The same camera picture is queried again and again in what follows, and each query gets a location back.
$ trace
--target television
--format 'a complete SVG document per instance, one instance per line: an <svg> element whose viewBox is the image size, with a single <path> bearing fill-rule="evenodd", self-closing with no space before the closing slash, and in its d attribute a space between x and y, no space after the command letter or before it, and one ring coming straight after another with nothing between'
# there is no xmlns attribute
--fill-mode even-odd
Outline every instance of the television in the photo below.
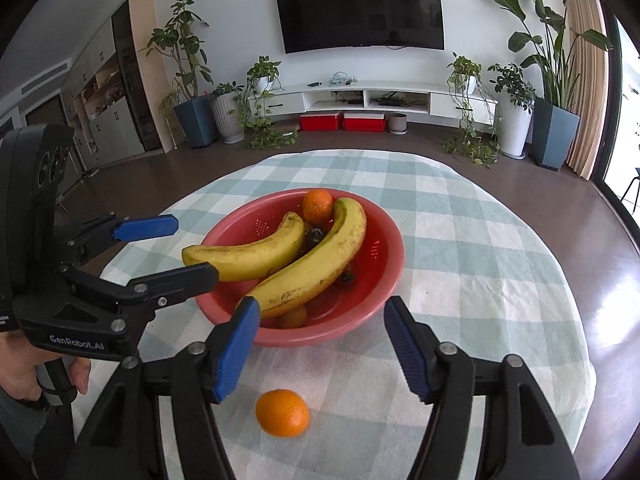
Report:
<svg viewBox="0 0 640 480"><path fill-rule="evenodd" d="M277 0L285 52L337 46L444 50L440 0Z"/></svg>

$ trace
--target bowl of fruit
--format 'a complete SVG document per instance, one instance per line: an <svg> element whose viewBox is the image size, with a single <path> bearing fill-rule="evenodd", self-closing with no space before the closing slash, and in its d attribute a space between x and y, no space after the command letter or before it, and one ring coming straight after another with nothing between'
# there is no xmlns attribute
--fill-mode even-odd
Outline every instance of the bowl of fruit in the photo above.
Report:
<svg viewBox="0 0 640 480"><path fill-rule="evenodd" d="M260 304L255 343L306 346L341 336L392 295L404 267L395 222L379 206L337 189L291 189L229 213L185 265L209 262L218 286L196 298L218 324L245 296Z"/></svg>

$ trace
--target tablecloth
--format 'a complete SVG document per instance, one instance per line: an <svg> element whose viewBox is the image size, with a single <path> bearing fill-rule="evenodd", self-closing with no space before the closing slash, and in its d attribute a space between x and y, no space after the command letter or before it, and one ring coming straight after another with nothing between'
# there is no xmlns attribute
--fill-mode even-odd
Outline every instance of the tablecloth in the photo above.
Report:
<svg viewBox="0 0 640 480"><path fill-rule="evenodd" d="M347 190L382 206L398 225L405 267L396 294L440 340L500 361L521 355L575 448L593 400L595 373L562 269L514 213L448 166L417 155L367 150L281 154L224 176L166 212L172 237L129 244L104 269L115 283L181 266L180 250L202 241L226 214L255 198L297 187ZM204 340L212 325L194 300L158 311L140 341L144 360ZM89 394L73 404L82 426L114 363L94 362ZM312 421L295 439L260 430L261 393L290 388ZM462 479L474 477L484 402L476 397ZM404 479L430 406L409 392L382 312L336 340L306 348L254 348L238 389L214 414L238 479ZM161 403L171 478L181 478L170 403Z"/></svg>

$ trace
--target banana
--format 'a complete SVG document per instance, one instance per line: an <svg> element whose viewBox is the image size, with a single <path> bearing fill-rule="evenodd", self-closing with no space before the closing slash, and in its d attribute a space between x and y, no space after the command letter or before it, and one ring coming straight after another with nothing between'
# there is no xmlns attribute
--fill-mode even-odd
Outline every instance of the banana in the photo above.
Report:
<svg viewBox="0 0 640 480"><path fill-rule="evenodd" d="M191 245L182 250L185 266L209 262L220 282L244 282L264 278L289 265L305 240L305 223L288 212L278 230L252 244L237 246Z"/></svg>
<svg viewBox="0 0 640 480"><path fill-rule="evenodd" d="M334 202L334 226L311 251L259 283L248 296L260 304L262 317L275 317L306 303L328 288L362 246L367 216L359 202Z"/></svg>

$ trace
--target plastic colander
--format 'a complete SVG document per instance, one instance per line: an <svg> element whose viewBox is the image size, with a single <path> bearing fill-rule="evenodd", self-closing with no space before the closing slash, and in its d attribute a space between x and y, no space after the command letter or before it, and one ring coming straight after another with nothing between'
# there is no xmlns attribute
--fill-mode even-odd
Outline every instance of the plastic colander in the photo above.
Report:
<svg viewBox="0 0 640 480"><path fill-rule="evenodd" d="M291 189L263 196L223 218L203 240L203 245L240 245L274 233L289 211L302 216L302 199L310 189ZM360 196L327 189L334 200L350 197L362 204L367 215L367 234L353 259L355 279L339 278L327 290L307 302L302 328L270 328L274 320L263 320L255 337L262 346L306 346L341 336L373 316L392 295L404 267L404 245L395 222L379 206ZM207 318L217 324L228 321L238 301L258 280L219 283L196 301Z"/></svg>

